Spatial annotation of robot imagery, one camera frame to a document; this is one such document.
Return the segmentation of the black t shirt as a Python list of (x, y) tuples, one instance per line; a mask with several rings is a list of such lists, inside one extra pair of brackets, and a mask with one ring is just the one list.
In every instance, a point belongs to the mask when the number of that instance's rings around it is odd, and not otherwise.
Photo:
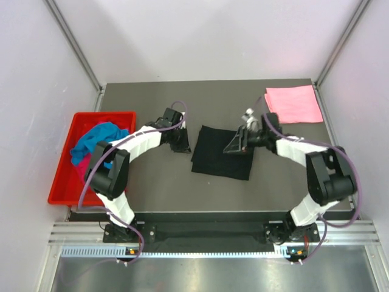
[(234, 131), (203, 125), (191, 159), (191, 171), (248, 181), (253, 163), (253, 153), (231, 155), (223, 152), (234, 137)]

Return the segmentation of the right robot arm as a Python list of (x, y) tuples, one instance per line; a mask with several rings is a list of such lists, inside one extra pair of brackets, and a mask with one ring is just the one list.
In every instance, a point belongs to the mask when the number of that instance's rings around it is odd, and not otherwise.
[(257, 120), (248, 109), (243, 120), (245, 125), (238, 128), (224, 148), (225, 154), (246, 155), (256, 147), (264, 147), (306, 169), (308, 194), (283, 220), (283, 231), (288, 239), (299, 240), (305, 235), (306, 227), (328, 209), (357, 193), (356, 171), (343, 148), (283, 134), (276, 113), (263, 114)]

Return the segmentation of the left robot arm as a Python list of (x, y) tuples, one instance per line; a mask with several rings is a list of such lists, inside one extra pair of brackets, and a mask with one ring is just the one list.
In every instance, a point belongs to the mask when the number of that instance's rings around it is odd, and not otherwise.
[(125, 194), (130, 163), (149, 150), (168, 144), (175, 153), (190, 153), (185, 120), (187, 112), (166, 108), (163, 116), (146, 123), (122, 139), (96, 144), (84, 180), (103, 203), (117, 234), (124, 241), (134, 240), (138, 227), (135, 213)]

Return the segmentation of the pink folded t shirt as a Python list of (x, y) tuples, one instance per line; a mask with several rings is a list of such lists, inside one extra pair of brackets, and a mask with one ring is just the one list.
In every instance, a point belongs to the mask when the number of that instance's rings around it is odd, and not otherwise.
[(270, 112), (277, 113), (281, 124), (323, 122), (312, 85), (267, 88), (264, 98)]

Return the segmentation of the blue t shirt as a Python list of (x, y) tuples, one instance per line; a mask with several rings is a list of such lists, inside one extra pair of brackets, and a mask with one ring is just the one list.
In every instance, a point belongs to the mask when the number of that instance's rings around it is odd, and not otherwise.
[(78, 166), (88, 154), (94, 151), (98, 142), (112, 142), (128, 135), (128, 129), (121, 129), (112, 122), (103, 122), (92, 127), (70, 150), (72, 165)]

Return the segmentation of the magenta t shirt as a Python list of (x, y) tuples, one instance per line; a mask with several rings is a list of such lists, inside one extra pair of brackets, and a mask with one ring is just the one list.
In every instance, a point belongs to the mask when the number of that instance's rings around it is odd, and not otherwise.
[(76, 173), (80, 181), (84, 184), (84, 176), (88, 170), (89, 160), (84, 158), (78, 165), (75, 166)]

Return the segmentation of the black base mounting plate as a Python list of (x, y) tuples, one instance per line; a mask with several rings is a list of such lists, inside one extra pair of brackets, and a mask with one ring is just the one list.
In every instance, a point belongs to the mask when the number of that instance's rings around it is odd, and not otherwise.
[(289, 235), (281, 222), (137, 222), (131, 225), (139, 231), (146, 243), (167, 239), (247, 238), (258, 243), (317, 243), (318, 227), (313, 224)]

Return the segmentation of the red plastic bin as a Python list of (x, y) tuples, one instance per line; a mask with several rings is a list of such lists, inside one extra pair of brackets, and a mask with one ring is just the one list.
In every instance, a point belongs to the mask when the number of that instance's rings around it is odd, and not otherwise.
[[(67, 134), (47, 199), (48, 203), (51, 205), (63, 206), (78, 204), (84, 184), (80, 181), (75, 166), (71, 163), (70, 150), (75, 146), (79, 138), (86, 134), (92, 127), (103, 122), (112, 122), (119, 128), (128, 129), (129, 133), (133, 133), (136, 129), (136, 116), (137, 114), (134, 111), (76, 113)], [(88, 154), (85, 158), (90, 161), (91, 154)]]

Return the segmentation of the right aluminium frame post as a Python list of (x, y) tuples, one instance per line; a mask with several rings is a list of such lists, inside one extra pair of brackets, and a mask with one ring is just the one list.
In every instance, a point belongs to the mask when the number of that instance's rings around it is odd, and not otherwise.
[(321, 85), (326, 80), (328, 74), (330, 73), (331, 69), (335, 65), (337, 59), (340, 57), (340, 54), (346, 47), (347, 42), (351, 38), (351, 35), (355, 31), (358, 23), (362, 19), (365, 12), (368, 10), (368, 7), (370, 6), (371, 3), (372, 0), (358, 1), (356, 8), (352, 12), (351, 17), (348, 20), (345, 28), (342, 30), (342, 33), (340, 34), (340, 37), (337, 40), (333, 50), (331, 51), (329, 57), (326, 59), (322, 70), (320, 71), (318, 77), (313, 83), (316, 89), (319, 89), (319, 87), (321, 87)]

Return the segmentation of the aluminium frame post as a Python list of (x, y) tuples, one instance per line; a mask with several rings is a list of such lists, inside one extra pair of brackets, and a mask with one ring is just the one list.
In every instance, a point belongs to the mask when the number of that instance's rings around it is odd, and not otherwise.
[(101, 85), (97, 76), (93, 72), (91, 65), (85, 57), (76, 37), (72, 33), (71, 28), (68, 25), (65, 17), (63, 16), (57, 2), (54, 0), (43, 0), (43, 3), (46, 5), (48, 11), (53, 16), (67, 43), (70, 45), (76, 59), (83, 68), (84, 72), (86, 73), (89, 81), (92, 83), (93, 87), (97, 92), (102, 92), (103, 86)]
[(362, 19), (365, 12), (368, 10), (368, 7), (370, 6), (371, 3), (372, 0), (358, 1), (356, 8), (352, 12), (351, 17), (348, 20), (345, 28), (342, 30), (342, 33), (340, 34), (340, 37), (337, 40), (333, 50), (331, 51), (329, 57), (326, 59), (322, 70), (320, 71), (318, 77), (313, 83), (316, 89), (319, 89), (319, 87), (321, 87), (321, 85), (326, 80), (328, 74), (330, 73), (331, 69), (335, 65), (337, 59), (340, 57), (340, 54), (346, 47), (347, 42), (351, 38), (351, 35), (355, 31), (358, 23)]

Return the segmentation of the aluminium front rail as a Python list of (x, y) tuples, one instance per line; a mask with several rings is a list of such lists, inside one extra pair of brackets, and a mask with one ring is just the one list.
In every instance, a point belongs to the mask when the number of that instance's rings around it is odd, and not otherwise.
[[(237, 239), (240, 243), (253, 239), (261, 245), (282, 242), (284, 232), (278, 221), (261, 222), (139, 222), (137, 230), (143, 236), (147, 245), (161, 242), (166, 238), (187, 238), (193, 242), (196, 238), (221, 238), (222, 240)], [(308, 236), (310, 245), (320, 241), (324, 245), (378, 245), (378, 234), (372, 222), (356, 221), (346, 228), (334, 228), (318, 221), (307, 231), (285, 240), (285, 245), (298, 245), (303, 242), (303, 236)], [(114, 228), (107, 222), (58, 222), (55, 223), (49, 236), (50, 244), (92, 245), (97, 243), (122, 244), (125, 239), (114, 238)]]

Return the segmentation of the left aluminium frame post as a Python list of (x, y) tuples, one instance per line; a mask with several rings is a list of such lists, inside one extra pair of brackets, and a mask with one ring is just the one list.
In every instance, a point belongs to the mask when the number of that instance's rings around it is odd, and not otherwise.
[(93, 87), (97, 92), (102, 92), (103, 86), (101, 85), (97, 76), (93, 72), (91, 65), (85, 57), (76, 37), (72, 33), (71, 28), (68, 25), (65, 17), (63, 16), (57, 2), (54, 0), (43, 0), (43, 3), (46, 5), (48, 11), (53, 16), (67, 43), (70, 45), (76, 59), (83, 68), (84, 72), (86, 73), (89, 81), (92, 83)]

